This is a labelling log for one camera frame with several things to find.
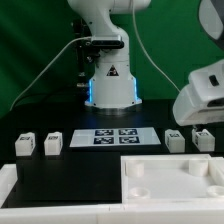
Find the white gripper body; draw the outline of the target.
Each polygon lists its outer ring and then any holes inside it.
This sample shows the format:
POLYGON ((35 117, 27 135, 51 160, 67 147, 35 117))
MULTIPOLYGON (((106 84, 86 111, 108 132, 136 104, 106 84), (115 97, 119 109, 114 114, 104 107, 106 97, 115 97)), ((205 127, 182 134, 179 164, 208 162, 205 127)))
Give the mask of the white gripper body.
POLYGON ((224 90, 188 84, 179 93, 172 111, 180 126, 224 122, 224 90))

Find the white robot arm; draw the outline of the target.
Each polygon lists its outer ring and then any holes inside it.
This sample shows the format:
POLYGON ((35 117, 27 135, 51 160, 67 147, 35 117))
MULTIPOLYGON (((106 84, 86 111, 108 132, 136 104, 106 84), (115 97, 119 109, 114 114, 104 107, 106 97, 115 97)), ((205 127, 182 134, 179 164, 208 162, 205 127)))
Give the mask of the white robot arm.
MULTIPOLYGON (((130 72, 129 36, 112 14, 135 13, 151 0, 67 0, 91 32, 90 46, 100 52, 86 104, 98 110, 125 110, 142 103, 130 72)), ((224 60, 190 73, 172 109, 180 126, 224 122, 224 60)))

